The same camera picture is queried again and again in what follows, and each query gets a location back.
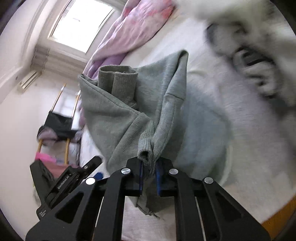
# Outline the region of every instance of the window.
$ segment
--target window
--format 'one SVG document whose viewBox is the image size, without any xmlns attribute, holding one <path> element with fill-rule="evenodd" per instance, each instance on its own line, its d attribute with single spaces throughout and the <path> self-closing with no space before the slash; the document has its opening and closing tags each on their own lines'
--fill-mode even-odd
<svg viewBox="0 0 296 241">
<path fill-rule="evenodd" d="M 71 0 L 50 37 L 86 53 L 112 12 L 112 7 L 96 0 Z"/>
</svg>

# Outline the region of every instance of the air conditioner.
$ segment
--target air conditioner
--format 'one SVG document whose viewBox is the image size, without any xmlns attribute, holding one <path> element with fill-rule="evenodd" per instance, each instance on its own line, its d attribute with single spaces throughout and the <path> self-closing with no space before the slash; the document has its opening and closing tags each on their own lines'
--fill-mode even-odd
<svg viewBox="0 0 296 241">
<path fill-rule="evenodd" d="M 25 90 L 41 75 L 40 71 L 31 71 L 28 73 L 18 85 L 18 90 L 25 92 Z"/>
</svg>

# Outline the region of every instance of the pink blanket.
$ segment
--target pink blanket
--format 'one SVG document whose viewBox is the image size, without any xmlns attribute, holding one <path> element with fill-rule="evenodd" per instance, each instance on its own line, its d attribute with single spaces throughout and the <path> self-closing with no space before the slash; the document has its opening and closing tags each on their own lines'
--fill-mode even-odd
<svg viewBox="0 0 296 241">
<path fill-rule="evenodd" d="M 95 78 L 100 66 L 120 64 L 127 52 L 146 43 L 161 29 L 173 9 L 172 0 L 128 0 L 83 73 Z"/>
</svg>

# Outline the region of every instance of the wall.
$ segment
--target wall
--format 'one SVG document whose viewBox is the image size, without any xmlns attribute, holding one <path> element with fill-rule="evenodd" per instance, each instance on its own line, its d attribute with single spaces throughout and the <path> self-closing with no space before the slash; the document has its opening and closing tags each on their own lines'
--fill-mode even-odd
<svg viewBox="0 0 296 241">
<path fill-rule="evenodd" d="M 56 0 L 26 0 L 0 35 L 0 103 L 30 70 L 34 47 Z"/>
<path fill-rule="evenodd" d="M 0 104 L 4 113 L 0 118 L 0 207 L 23 239 L 38 222 L 29 167 L 38 146 L 36 135 L 64 83 L 67 86 L 54 110 L 71 115 L 78 82 L 52 73 L 43 74 L 23 94 L 14 88 Z"/>
</svg>

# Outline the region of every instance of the pink cloth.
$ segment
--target pink cloth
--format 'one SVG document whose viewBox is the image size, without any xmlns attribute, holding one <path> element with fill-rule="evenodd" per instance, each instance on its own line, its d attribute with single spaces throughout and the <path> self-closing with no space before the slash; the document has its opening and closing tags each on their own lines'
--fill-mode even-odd
<svg viewBox="0 0 296 241">
<path fill-rule="evenodd" d="M 108 57 L 125 56 L 145 44 L 161 29 L 173 9 L 172 0 L 128 0 L 83 73 L 92 78 Z"/>
<path fill-rule="evenodd" d="M 35 160 L 40 160 L 42 163 L 46 166 L 46 168 L 51 172 L 51 174 L 54 176 L 54 178 L 58 178 L 69 165 L 65 164 L 58 164 L 57 159 L 45 154 L 36 152 Z"/>
</svg>

